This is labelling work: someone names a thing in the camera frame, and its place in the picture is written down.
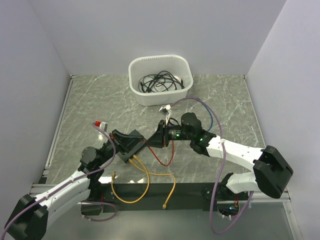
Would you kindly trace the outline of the black network switch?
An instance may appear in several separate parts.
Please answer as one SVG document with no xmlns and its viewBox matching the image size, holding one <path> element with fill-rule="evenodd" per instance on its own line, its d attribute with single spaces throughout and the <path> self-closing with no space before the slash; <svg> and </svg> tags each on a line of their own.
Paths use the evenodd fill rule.
<svg viewBox="0 0 320 240">
<path fill-rule="evenodd" d="M 129 133 L 130 139 L 124 139 L 121 143 L 124 143 L 124 150 L 119 151 L 117 156 L 124 162 L 128 163 L 129 159 L 139 153 L 144 147 L 146 139 L 136 129 Z"/>
</svg>

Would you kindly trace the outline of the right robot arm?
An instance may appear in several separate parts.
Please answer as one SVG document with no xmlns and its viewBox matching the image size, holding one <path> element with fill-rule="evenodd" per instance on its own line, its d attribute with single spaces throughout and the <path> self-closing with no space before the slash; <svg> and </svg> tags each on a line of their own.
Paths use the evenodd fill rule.
<svg viewBox="0 0 320 240">
<path fill-rule="evenodd" d="M 220 195 L 226 200 L 251 191 L 279 199 L 294 173 L 277 148 L 271 145 L 250 147 L 225 140 L 204 130 L 193 112 L 183 114 L 180 125 L 168 126 L 161 120 L 145 145 L 161 149 L 167 147 L 170 141 L 189 141 L 189 146 L 197 154 L 226 159 L 248 170 L 245 173 L 229 173 L 221 181 Z"/>
</svg>

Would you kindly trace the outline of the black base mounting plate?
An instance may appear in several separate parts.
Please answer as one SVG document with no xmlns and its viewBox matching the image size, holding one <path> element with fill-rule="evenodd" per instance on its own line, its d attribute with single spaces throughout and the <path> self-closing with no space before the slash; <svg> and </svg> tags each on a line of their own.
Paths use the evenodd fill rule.
<svg viewBox="0 0 320 240">
<path fill-rule="evenodd" d="M 111 203 L 119 211 L 155 211 L 162 210 L 163 204 L 172 190 L 172 183 L 151 183 L 146 195 L 137 203 L 124 203 L 117 199 L 109 183 L 102 183 L 88 197 L 94 204 L 82 204 L 81 213 L 85 216 L 98 216 L 101 213 L 114 213 Z M 131 202 L 138 199 L 145 191 L 146 183 L 115 183 L 115 193 L 123 200 Z M 213 182 L 177 183 L 173 194 L 166 204 L 167 210 L 210 209 Z"/>
</svg>

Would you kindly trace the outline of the white plastic tub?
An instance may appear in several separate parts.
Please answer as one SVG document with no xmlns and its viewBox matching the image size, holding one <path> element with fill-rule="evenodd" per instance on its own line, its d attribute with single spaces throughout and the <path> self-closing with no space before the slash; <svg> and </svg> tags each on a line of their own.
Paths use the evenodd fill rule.
<svg viewBox="0 0 320 240">
<path fill-rule="evenodd" d="M 182 82 L 184 88 L 167 81 L 163 86 L 153 87 L 150 93 L 142 91 L 143 79 L 148 82 L 152 79 L 150 75 L 164 74 L 166 71 Z M 186 97 L 194 83 L 188 61 L 176 54 L 138 57 L 129 64 L 128 77 L 135 99 L 143 106 L 174 103 Z"/>
</svg>

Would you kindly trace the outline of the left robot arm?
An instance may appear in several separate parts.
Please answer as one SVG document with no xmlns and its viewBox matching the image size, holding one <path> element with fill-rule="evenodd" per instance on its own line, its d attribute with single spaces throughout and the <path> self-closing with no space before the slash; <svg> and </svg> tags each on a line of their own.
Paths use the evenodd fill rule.
<svg viewBox="0 0 320 240">
<path fill-rule="evenodd" d="M 101 148 L 86 147 L 81 153 L 80 166 L 67 179 L 36 196 L 24 195 L 17 202 L 1 239 L 10 234 L 15 240 L 40 240 L 47 228 L 66 211 L 82 201 L 95 201 L 101 195 L 100 177 L 116 154 L 126 159 L 144 146 L 145 138 L 137 130 L 124 134 L 113 130 Z"/>
</svg>

